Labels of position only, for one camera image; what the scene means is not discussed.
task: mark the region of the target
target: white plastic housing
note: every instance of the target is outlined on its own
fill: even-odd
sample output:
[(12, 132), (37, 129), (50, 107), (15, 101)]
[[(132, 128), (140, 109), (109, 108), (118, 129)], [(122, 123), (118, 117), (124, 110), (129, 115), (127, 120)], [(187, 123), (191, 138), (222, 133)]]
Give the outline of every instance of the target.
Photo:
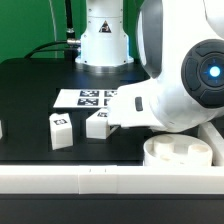
[[(207, 21), (203, 0), (163, 0), (162, 72), (156, 79), (120, 87), (109, 104), (109, 124), (150, 126), (156, 130), (180, 132), (224, 114), (224, 108), (206, 109), (185, 90), (181, 66), (188, 51), (207, 39), (222, 39)], [(218, 1), (216, 9), (224, 8)], [(144, 40), (139, 33), (139, 45)], [(144, 63), (144, 50), (140, 50)], [(135, 98), (142, 97), (144, 110), (137, 112)]]
[(87, 28), (81, 36), (81, 56), (76, 62), (99, 67), (133, 62), (128, 53), (128, 35), (123, 30), (123, 0), (86, 0), (86, 7)]

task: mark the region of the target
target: black and white marker sheet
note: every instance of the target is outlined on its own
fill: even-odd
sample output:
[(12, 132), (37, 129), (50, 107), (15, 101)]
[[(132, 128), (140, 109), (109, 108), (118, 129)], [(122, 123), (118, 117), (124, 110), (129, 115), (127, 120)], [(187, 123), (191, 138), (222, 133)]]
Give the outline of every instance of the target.
[(103, 108), (116, 94), (110, 89), (61, 89), (54, 108)]

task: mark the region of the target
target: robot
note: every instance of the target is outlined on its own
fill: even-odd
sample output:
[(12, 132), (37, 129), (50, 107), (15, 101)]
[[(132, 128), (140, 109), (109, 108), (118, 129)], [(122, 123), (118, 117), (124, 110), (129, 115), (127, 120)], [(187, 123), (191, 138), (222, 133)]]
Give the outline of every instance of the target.
[(118, 88), (109, 125), (181, 132), (224, 115), (223, 0), (145, 0), (137, 45), (150, 78)]

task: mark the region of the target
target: cable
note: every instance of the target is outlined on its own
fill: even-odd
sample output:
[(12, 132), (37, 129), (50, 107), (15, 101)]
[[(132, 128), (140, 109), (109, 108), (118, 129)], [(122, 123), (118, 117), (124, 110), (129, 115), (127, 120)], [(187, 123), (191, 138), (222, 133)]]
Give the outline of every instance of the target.
[(56, 52), (56, 51), (74, 51), (77, 50), (77, 48), (63, 48), (63, 49), (49, 49), (49, 50), (34, 50), (27, 54), (24, 58), (28, 59), (31, 58), (36, 53), (42, 53), (42, 52)]
[(50, 42), (47, 44), (43, 44), (43, 45), (40, 45), (39, 47), (35, 48), (33, 51), (41, 50), (43, 48), (51, 47), (51, 46), (58, 45), (58, 44), (67, 44), (67, 41), (66, 40), (58, 40), (58, 41)]
[(51, 9), (51, 17), (52, 17), (52, 22), (53, 22), (53, 29), (54, 29), (54, 40), (57, 41), (57, 25), (56, 25), (56, 20), (55, 20), (55, 13), (54, 13), (54, 7), (52, 0), (49, 0), (50, 4), (50, 9)]
[(75, 31), (73, 29), (72, 5), (71, 0), (65, 0), (66, 22), (67, 22), (67, 39), (75, 39)]

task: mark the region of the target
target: white block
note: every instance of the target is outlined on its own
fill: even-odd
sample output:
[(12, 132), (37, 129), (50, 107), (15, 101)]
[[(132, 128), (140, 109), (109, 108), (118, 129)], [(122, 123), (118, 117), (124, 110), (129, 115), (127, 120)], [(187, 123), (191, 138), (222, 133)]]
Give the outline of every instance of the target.
[(108, 125), (108, 110), (100, 109), (86, 120), (86, 137), (106, 139), (118, 126)]
[(2, 124), (1, 124), (1, 121), (0, 121), (0, 139), (2, 138)]
[(73, 135), (69, 115), (52, 114), (49, 120), (53, 150), (72, 146)]

